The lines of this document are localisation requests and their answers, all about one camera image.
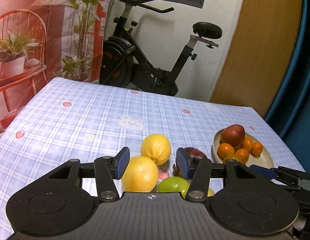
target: exercise bike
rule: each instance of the exercise bike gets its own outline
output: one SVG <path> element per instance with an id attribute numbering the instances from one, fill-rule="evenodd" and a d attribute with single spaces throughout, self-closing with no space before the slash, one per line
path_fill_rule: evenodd
<path id="1" fill-rule="evenodd" d="M 133 28 L 138 23 L 132 21 L 130 28 L 126 28 L 125 24 L 133 6 L 140 6 L 158 13 L 168 13 L 174 8 L 160 10 L 144 4 L 154 0 L 118 1 L 125 3 L 125 9 L 121 17 L 114 18 L 116 28 L 113 35 L 103 42 L 99 83 L 116 87 L 126 87 L 132 83 L 142 91 L 170 96 L 176 95 L 178 92 L 176 78 L 189 57 L 192 60 L 196 59 L 197 54 L 192 52 L 197 41 L 207 44 L 206 46 L 211 49 L 218 47 L 218 44 L 204 38 L 219 39 L 222 36 L 222 29 L 208 22 L 195 23 L 193 32 L 198 36 L 190 36 L 189 42 L 183 48 L 172 70 L 154 68 L 131 35 Z"/>

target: small orange fruit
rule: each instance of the small orange fruit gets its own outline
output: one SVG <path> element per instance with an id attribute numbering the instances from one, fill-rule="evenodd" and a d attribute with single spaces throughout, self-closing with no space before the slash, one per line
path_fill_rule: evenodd
<path id="1" fill-rule="evenodd" d="M 244 142 L 242 143 L 242 147 L 245 150 L 250 151 L 252 146 L 253 146 L 253 140 L 250 137 L 246 136 Z"/>
<path id="2" fill-rule="evenodd" d="M 223 160 L 227 155 L 230 154 L 235 154 L 235 150 L 230 144 L 222 143 L 218 146 L 217 155 L 219 158 Z"/>
<path id="3" fill-rule="evenodd" d="M 225 164 L 225 163 L 226 163 L 226 160 L 228 160 L 228 159 L 234 159 L 234 160 L 236 160 L 236 161 L 242 162 L 242 158 L 241 158 L 240 156 L 237 156 L 237 155 L 235 155 L 235 154 L 229 154 L 229 155 L 227 155 L 227 156 L 224 158 L 223 163 Z"/>
<path id="4" fill-rule="evenodd" d="M 246 162 L 248 162 L 249 152 L 247 150 L 241 148 L 235 152 L 235 155 L 239 156 L 242 159 L 242 164 L 246 164 Z"/>
<path id="5" fill-rule="evenodd" d="M 263 145 L 260 142 L 253 143 L 250 152 L 254 157 L 259 157 L 262 151 Z"/>

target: bike seat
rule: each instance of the bike seat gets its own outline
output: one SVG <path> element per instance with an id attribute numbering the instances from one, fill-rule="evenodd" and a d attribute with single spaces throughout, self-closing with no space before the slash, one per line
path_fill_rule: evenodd
<path id="1" fill-rule="evenodd" d="M 219 26 L 207 22 L 195 23 L 193 32 L 208 39 L 219 39 L 223 35 L 223 31 Z"/>

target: bike handlebar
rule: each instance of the bike handlebar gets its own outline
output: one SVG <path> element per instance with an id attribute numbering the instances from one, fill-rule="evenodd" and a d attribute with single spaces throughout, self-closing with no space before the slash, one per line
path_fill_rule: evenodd
<path id="1" fill-rule="evenodd" d="M 149 10 L 152 10 L 152 11 L 158 12 L 158 13 L 168 13 L 168 12 L 172 12 L 174 10 L 174 7 L 170 7 L 170 8 L 164 9 L 164 10 L 160 10 L 160 9 L 157 9 L 155 7 L 152 7 L 152 6 L 149 6 L 146 4 L 138 4 L 137 6 L 140 6 L 140 7 L 143 7 L 145 9 L 149 9 Z"/>
<path id="2" fill-rule="evenodd" d="M 155 1 L 155 0 L 118 0 L 118 1 L 129 3 L 131 5 L 141 5 L 142 3 Z"/>

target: blue plaid tablecloth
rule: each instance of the blue plaid tablecloth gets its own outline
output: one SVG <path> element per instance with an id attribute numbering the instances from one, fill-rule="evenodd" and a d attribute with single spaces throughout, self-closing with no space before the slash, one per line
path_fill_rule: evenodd
<path id="1" fill-rule="evenodd" d="M 72 158 L 82 163 L 116 153 L 124 146 L 140 155 L 153 133 L 169 138 L 172 174 L 178 147 L 195 147 L 212 159 L 215 133 L 244 126 L 270 152 L 275 166 L 302 170 L 292 152 L 249 107 L 218 105 L 146 92 L 54 78 L 20 112 L 0 138 L 0 240 L 13 233 L 5 207 L 12 194 Z M 120 181 L 116 181 L 121 194 Z M 212 179 L 210 188 L 222 188 Z M 97 195 L 93 179 L 83 189 Z"/>

